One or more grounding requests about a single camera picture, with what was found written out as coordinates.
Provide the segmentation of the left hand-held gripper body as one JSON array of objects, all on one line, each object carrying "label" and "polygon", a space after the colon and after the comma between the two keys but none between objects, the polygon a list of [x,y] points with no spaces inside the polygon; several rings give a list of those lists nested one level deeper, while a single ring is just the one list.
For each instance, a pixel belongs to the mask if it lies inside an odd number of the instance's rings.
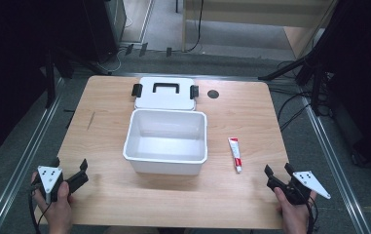
[{"label": "left hand-held gripper body", "polygon": [[[61,167],[39,166],[38,175],[33,184],[41,191],[47,204],[57,201],[57,192],[64,181]],[[85,169],[66,180],[69,186],[69,193],[72,194],[89,181]]]}]

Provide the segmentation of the white plastic storage box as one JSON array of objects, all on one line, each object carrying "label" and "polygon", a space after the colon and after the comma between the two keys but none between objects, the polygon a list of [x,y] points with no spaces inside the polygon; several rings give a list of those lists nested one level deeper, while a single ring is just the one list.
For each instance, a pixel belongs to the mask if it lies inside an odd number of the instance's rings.
[{"label": "white plastic storage box", "polygon": [[206,115],[136,109],[123,155],[137,173],[196,176],[207,159]]}]

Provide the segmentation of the metal floor rail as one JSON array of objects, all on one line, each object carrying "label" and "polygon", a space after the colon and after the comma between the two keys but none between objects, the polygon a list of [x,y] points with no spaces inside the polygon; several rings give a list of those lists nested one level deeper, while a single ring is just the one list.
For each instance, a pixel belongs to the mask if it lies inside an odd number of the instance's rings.
[{"label": "metal floor rail", "polygon": [[328,167],[330,168],[331,174],[333,175],[337,184],[346,210],[351,218],[355,233],[371,234],[371,228],[368,224],[368,221],[340,164],[340,161],[338,160],[337,154],[320,118],[314,114],[311,108],[311,102],[306,97],[302,98],[302,102],[307,109],[309,120],[314,128],[316,137],[321,146]]},{"label": "metal floor rail", "polygon": [[28,179],[28,169],[49,126],[53,112],[45,108],[46,96],[41,95],[13,127],[0,146],[0,229],[20,191]]}]

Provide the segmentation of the black metal stand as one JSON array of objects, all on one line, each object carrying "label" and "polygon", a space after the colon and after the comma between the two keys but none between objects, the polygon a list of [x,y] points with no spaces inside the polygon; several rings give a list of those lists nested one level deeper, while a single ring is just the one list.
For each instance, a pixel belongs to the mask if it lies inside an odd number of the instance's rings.
[{"label": "black metal stand", "polygon": [[46,78],[47,78],[47,103],[46,108],[50,108],[56,98],[56,83],[54,75],[54,62],[51,51],[46,53]]}]

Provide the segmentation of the red and white tube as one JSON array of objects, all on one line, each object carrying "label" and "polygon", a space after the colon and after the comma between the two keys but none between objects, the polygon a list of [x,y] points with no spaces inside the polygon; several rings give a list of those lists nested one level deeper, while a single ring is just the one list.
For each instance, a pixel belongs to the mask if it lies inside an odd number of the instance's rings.
[{"label": "red and white tube", "polygon": [[239,140],[236,137],[229,137],[228,142],[232,151],[232,155],[234,158],[234,164],[236,171],[240,173],[242,171],[242,165],[241,165],[241,154],[240,154],[240,148],[239,148]]}]

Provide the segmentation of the black cabinet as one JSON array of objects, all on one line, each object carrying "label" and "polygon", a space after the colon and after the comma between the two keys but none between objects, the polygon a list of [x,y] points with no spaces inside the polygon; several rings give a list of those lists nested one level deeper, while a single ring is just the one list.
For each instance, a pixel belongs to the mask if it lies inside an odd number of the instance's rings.
[{"label": "black cabinet", "polygon": [[100,63],[117,54],[124,34],[127,15],[124,0],[83,0],[94,45]]}]

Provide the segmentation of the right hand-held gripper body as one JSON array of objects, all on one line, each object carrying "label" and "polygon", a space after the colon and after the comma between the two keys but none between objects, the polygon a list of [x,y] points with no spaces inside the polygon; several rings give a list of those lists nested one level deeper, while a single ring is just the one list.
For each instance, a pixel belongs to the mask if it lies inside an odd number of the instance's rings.
[{"label": "right hand-held gripper body", "polygon": [[282,182],[274,176],[273,172],[266,172],[268,177],[267,186],[274,190],[280,188],[288,202],[292,205],[304,205],[310,198],[311,192],[330,199],[330,193],[322,186],[311,171],[289,173],[291,180]]}]

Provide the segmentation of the black tripod stand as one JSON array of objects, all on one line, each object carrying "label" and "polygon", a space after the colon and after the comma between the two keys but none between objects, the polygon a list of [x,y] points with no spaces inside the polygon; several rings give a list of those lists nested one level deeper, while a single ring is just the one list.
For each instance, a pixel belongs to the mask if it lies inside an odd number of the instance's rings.
[{"label": "black tripod stand", "polygon": [[259,80],[271,81],[298,67],[300,67],[300,71],[295,77],[295,81],[297,85],[304,86],[311,79],[314,79],[312,93],[311,93],[311,107],[316,116],[321,116],[322,113],[320,112],[318,107],[319,107],[320,87],[322,84],[324,70],[323,70],[323,65],[314,56],[306,55],[302,58],[299,58],[271,74],[259,77]]}]

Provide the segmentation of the light wooden desk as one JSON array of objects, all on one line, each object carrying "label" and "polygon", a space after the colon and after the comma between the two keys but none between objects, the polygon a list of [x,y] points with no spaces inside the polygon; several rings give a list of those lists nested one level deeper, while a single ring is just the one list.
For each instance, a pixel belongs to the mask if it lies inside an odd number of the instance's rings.
[{"label": "light wooden desk", "polygon": [[330,22],[339,0],[183,0],[182,50],[186,20],[203,9],[202,20],[276,25],[284,28],[295,58],[304,56],[321,28]]}]

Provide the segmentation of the person's left hand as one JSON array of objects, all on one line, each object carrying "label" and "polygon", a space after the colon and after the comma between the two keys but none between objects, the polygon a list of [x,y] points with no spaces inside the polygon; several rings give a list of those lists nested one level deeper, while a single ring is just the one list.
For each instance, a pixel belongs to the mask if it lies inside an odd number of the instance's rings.
[{"label": "person's left hand", "polygon": [[49,234],[70,234],[73,226],[72,222],[72,196],[69,193],[69,185],[63,181],[57,192],[57,201],[49,206],[39,190],[33,195],[39,209],[44,212],[44,217],[48,222]]}]

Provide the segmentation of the person's right hand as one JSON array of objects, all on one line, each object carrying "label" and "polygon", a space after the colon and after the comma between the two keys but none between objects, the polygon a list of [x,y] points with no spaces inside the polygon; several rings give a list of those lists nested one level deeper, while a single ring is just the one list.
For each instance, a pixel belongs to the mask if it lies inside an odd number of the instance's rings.
[{"label": "person's right hand", "polygon": [[290,204],[283,191],[278,187],[274,189],[274,193],[278,200],[276,210],[282,216],[284,234],[307,234],[310,217],[307,206]]}]

